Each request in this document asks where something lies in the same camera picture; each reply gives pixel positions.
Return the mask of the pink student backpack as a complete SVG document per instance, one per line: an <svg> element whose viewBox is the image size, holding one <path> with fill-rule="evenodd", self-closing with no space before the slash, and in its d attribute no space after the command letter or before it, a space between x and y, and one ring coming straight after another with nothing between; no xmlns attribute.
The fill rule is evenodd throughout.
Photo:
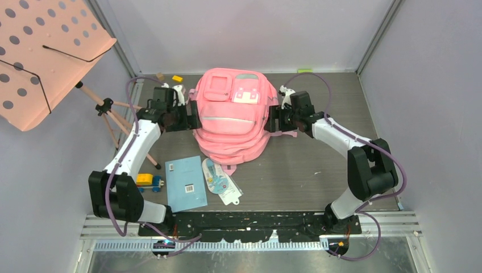
<svg viewBox="0 0 482 273"><path fill-rule="evenodd" d="M210 69L190 90L190 99L201 121L193 131L200 150L228 175L258 158L271 137L283 135L264 128L269 108L279 102L277 90L260 72Z"/></svg>

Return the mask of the light blue notebook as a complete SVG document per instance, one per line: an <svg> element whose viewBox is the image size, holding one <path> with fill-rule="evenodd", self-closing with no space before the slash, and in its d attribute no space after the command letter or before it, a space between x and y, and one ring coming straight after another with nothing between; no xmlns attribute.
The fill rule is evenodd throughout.
<svg viewBox="0 0 482 273"><path fill-rule="evenodd" d="M168 161L165 170L168 205L173 213L207 205L200 156Z"/></svg>

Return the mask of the packaged blue correction tape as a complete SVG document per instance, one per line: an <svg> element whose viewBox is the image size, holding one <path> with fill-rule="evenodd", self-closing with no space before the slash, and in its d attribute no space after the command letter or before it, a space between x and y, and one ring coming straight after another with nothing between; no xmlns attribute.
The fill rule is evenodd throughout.
<svg viewBox="0 0 482 273"><path fill-rule="evenodd" d="M209 192L218 195L224 205L239 205L243 192L235 181L222 169L221 165L206 158L202 162L202 171Z"/></svg>

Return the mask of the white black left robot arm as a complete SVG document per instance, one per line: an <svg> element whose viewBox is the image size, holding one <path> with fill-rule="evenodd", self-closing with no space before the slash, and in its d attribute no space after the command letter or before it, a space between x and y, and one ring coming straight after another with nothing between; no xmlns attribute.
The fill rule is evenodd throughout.
<svg viewBox="0 0 482 273"><path fill-rule="evenodd" d="M197 103L189 102L183 85L155 88L156 97L148 108L136 111L137 121L118 151L103 171L93 171L89 191L94 215L125 222L151 222L160 235L173 231L174 220L169 206L144 199L135 180L153 144L164 132L201 128Z"/></svg>

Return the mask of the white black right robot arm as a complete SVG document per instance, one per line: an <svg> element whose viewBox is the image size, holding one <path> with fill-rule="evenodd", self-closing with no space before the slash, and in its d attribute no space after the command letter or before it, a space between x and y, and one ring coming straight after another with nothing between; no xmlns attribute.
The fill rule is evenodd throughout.
<svg viewBox="0 0 482 273"><path fill-rule="evenodd" d="M337 123L323 111L316 112L308 92L283 86L280 105L269 108L265 130L270 133L298 130L320 140L347 160L347 189L328 204L323 224L331 233L340 233L367 201L398 185L395 163L388 143L379 138L359 136Z"/></svg>

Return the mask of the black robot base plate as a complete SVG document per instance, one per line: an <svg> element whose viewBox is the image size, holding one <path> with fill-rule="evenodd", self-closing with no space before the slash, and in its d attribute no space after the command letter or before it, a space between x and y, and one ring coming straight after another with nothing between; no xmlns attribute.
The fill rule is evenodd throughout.
<svg viewBox="0 0 482 273"><path fill-rule="evenodd" d="M181 240L200 236L201 242L315 242L321 235L361 234L359 218L331 220L322 212L180 212L153 227L140 227L141 237L157 236L160 230Z"/></svg>

